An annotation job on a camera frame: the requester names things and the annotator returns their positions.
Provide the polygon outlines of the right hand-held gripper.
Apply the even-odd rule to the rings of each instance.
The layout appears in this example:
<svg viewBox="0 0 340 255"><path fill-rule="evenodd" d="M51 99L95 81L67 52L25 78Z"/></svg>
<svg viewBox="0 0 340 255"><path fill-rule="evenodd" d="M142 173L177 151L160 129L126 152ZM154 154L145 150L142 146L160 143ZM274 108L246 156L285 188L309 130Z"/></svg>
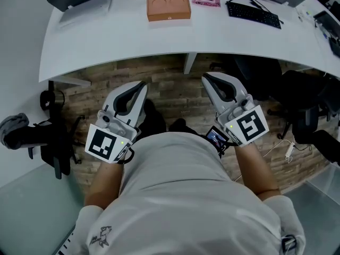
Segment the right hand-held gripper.
<svg viewBox="0 0 340 255"><path fill-rule="evenodd" d="M237 146L248 145L269 131L260 105L254 104L239 79L222 72L207 72L202 83L219 114L217 123Z"/></svg>

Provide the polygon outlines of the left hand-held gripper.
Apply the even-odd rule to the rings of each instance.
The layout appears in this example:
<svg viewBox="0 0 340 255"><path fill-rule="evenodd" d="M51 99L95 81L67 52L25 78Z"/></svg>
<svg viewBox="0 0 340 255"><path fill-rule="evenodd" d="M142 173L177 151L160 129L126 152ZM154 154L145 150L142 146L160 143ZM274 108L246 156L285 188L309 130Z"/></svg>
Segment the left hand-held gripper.
<svg viewBox="0 0 340 255"><path fill-rule="evenodd" d="M111 91L97 121L89 127L85 152L109 164L123 163L123 156L137 137L135 126L147 92L144 81L125 83Z"/></svg>

